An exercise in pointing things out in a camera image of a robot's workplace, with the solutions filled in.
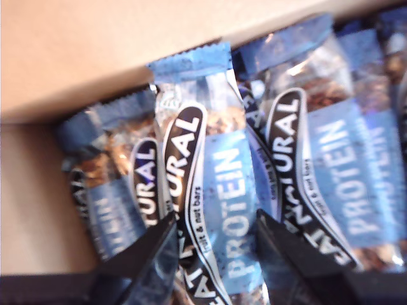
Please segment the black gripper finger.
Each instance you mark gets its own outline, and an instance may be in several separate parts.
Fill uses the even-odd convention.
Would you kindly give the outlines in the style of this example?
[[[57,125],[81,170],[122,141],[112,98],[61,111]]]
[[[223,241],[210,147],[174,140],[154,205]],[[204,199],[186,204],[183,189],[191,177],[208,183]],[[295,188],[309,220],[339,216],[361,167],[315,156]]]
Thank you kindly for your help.
[[[345,271],[290,233],[264,210],[256,212],[256,248],[272,304],[359,304]]]
[[[96,304],[167,304],[177,271],[173,212],[97,268]]]

